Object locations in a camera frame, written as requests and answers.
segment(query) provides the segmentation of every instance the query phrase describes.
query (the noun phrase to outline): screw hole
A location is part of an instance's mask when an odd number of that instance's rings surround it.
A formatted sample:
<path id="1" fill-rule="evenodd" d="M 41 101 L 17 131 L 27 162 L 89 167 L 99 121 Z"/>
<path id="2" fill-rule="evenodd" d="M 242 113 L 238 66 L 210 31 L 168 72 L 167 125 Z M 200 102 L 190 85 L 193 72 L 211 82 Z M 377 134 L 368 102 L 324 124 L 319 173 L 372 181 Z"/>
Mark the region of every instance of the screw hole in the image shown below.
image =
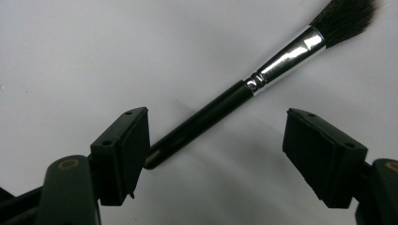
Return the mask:
<path id="1" fill-rule="evenodd" d="M 345 146 L 350 147 L 350 148 L 354 148 L 355 147 L 355 145 L 352 144 L 352 143 L 346 143 Z"/>
<path id="2" fill-rule="evenodd" d="M 108 145 L 111 145 L 111 144 L 112 144 L 111 141 L 105 141 L 105 142 L 102 143 L 102 145 L 104 145 L 104 146 L 108 146 Z"/>

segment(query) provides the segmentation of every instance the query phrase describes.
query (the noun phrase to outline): black brush handle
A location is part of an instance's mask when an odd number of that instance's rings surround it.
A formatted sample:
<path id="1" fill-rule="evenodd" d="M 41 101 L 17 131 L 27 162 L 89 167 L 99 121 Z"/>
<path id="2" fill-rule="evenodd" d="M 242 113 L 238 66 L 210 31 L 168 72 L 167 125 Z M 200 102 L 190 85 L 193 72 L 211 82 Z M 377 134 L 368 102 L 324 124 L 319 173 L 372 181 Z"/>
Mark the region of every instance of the black brush handle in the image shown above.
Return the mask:
<path id="1" fill-rule="evenodd" d="M 246 83 L 244 81 L 237 82 L 201 111 L 155 143 L 146 158 L 145 168 L 149 170 L 156 168 L 252 97 L 253 93 Z"/>

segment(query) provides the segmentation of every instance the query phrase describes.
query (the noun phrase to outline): silver ferrule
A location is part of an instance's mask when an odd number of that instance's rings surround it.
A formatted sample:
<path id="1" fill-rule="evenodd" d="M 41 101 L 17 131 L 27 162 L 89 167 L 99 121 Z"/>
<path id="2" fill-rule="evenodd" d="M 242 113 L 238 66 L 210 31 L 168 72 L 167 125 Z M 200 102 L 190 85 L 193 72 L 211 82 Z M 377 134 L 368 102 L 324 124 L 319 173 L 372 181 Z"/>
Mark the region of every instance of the silver ferrule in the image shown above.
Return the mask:
<path id="1" fill-rule="evenodd" d="M 256 96 L 325 49 L 324 38 L 310 26 L 243 81 Z"/>

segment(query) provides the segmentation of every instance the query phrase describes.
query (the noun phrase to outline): dark bristles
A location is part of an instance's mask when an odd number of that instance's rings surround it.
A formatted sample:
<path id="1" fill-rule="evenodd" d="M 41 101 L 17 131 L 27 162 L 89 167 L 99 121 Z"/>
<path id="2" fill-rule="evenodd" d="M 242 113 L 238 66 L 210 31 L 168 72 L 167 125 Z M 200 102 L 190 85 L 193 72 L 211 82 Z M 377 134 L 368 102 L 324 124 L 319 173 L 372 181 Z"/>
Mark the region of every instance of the dark bristles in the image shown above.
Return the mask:
<path id="1" fill-rule="evenodd" d="M 330 48 L 361 34 L 371 24 L 377 0 L 332 0 L 310 23 Z"/>

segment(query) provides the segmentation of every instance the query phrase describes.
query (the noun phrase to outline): white background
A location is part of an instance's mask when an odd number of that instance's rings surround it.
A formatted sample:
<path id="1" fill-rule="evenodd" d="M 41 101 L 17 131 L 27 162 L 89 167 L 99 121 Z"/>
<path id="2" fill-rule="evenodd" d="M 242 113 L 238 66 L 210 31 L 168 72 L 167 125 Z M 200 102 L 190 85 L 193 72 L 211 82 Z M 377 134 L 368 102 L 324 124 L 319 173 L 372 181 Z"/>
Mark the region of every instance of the white background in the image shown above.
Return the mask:
<path id="1" fill-rule="evenodd" d="M 147 106 L 156 142 L 249 76 L 328 3 L 1 1 L 0 186 L 20 195 L 124 111 Z M 398 3 L 252 99 L 154 171 L 103 224 L 355 224 L 320 202 L 282 152 L 288 108 L 398 158 Z"/>

